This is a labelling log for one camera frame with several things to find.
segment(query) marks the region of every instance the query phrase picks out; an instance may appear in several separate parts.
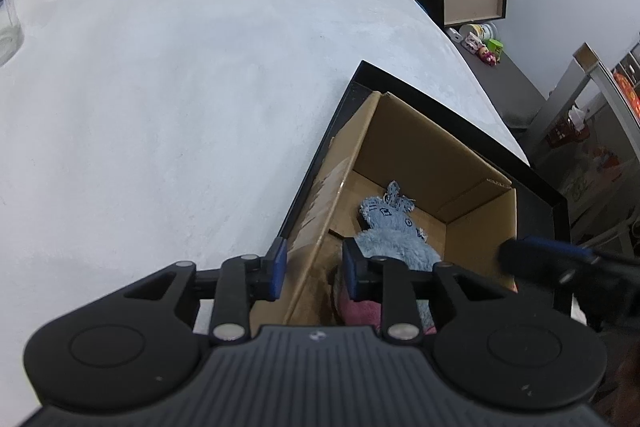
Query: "pink towel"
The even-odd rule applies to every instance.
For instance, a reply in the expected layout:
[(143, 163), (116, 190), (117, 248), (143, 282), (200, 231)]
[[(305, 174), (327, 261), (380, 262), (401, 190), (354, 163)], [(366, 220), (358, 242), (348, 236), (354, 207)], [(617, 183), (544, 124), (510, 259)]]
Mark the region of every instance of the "pink towel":
[[(340, 288), (340, 302), (338, 303), (338, 313), (347, 326), (373, 326), (380, 329), (380, 312), (382, 306), (373, 301), (354, 302), (349, 298), (347, 288), (342, 285)], [(435, 326), (425, 330), (425, 335), (436, 333)]]

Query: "white table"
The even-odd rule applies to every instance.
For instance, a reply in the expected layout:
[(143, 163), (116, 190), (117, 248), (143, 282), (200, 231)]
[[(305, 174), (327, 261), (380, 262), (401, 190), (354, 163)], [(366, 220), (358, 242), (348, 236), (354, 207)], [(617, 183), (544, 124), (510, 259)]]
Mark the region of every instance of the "white table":
[(413, 0), (15, 0), (0, 68), (0, 425), (44, 322), (179, 259), (264, 253), (361, 60), (524, 154)]

